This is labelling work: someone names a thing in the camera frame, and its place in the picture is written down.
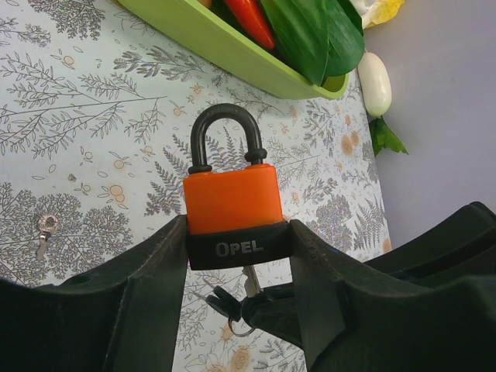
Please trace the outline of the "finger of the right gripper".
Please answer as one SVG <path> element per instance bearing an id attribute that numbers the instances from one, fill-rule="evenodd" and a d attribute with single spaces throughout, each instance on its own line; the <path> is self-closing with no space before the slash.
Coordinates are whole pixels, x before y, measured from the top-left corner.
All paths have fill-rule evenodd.
<path id="1" fill-rule="evenodd" d="M 294 286 L 279 284 L 264 288 L 242 301 L 245 323 L 303 349 Z"/>

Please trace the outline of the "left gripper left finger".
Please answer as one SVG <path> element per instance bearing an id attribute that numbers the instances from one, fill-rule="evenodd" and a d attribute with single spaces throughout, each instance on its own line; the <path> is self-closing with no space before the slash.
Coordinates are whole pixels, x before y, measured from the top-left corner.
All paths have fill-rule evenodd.
<path id="1" fill-rule="evenodd" d="M 1 282 L 3 371 L 169 371 L 187 271 L 184 216 L 59 285 Z"/>

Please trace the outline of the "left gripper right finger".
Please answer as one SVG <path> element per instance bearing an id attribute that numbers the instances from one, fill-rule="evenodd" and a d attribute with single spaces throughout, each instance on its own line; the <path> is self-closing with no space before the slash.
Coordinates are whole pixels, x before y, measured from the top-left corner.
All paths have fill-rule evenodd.
<path id="1" fill-rule="evenodd" d="M 493 371 L 495 214 L 475 201 L 367 262 L 291 223 L 310 371 Z"/>

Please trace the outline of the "black-headed key bunch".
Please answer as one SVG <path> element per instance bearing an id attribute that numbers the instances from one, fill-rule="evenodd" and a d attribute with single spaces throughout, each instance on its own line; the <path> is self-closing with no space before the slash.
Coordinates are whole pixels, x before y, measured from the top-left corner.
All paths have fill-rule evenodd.
<path id="1" fill-rule="evenodd" d="M 245 266 L 242 269 L 242 273 L 246 276 L 244 284 L 246 298 L 252 298 L 260 294 L 263 290 L 260 286 L 255 267 L 253 265 Z M 195 292 L 195 295 L 214 311 L 227 318 L 228 328 L 234 336 L 242 338 L 250 336 L 255 331 L 255 328 L 252 326 L 243 333 L 238 333 L 233 328 L 233 323 L 239 322 L 242 318 L 243 301 L 238 301 L 227 290 L 220 286 L 214 286 L 204 278 L 203 281 L 212 289 L 213 294 L 204 296 Z"/>

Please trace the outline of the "orange black padlock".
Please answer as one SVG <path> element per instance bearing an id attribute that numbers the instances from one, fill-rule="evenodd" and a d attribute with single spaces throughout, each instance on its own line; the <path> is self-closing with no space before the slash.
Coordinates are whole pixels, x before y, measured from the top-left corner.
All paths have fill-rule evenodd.
<path id="1" fill-rule="evenodd" d="M 220 119 L 238 122 L 245 132 L 248 166 L 215 173 L 208 164 L 206 134 Z M 274 166 L 264 163 L 255 118 L 244 108 L 217 104 L 204 110 L 191 129 L 191 159 L 183 180 L 192 270 L 219 270 L 262 264 L 292 254 Z"/>

